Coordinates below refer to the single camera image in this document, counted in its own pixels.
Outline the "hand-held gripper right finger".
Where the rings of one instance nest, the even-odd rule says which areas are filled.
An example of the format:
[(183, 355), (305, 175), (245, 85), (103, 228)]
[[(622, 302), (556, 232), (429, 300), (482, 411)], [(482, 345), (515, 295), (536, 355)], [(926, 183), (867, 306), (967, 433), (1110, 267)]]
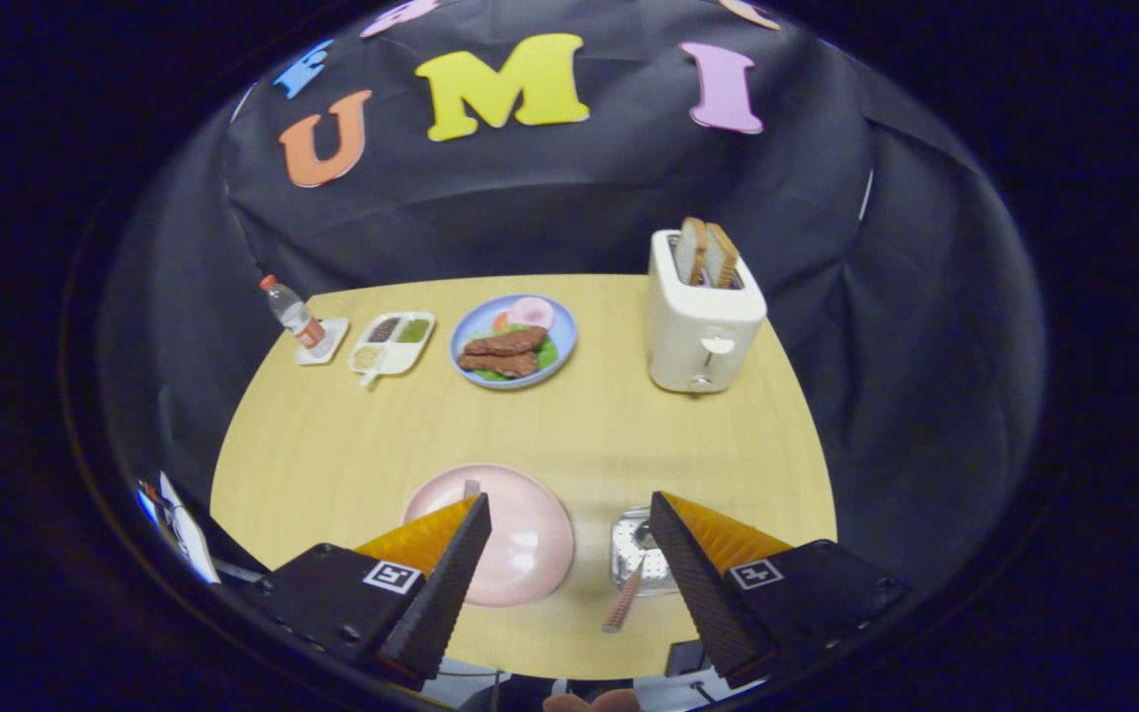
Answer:
[(912, 594), (828, 538), (787, 545), (672, 492), (653, 492), (648, 521), (702, 649), (732, 688), (819, 666)]

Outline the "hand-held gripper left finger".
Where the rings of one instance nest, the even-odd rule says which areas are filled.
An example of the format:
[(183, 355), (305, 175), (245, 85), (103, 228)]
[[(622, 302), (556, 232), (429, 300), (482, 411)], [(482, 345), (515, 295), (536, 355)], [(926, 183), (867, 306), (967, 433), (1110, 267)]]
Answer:
[(358, 547), (316, 545), (259, 579), (259, 612), (309, 649), (419, 690), (439, 674), (491, 508), (466, 492)]

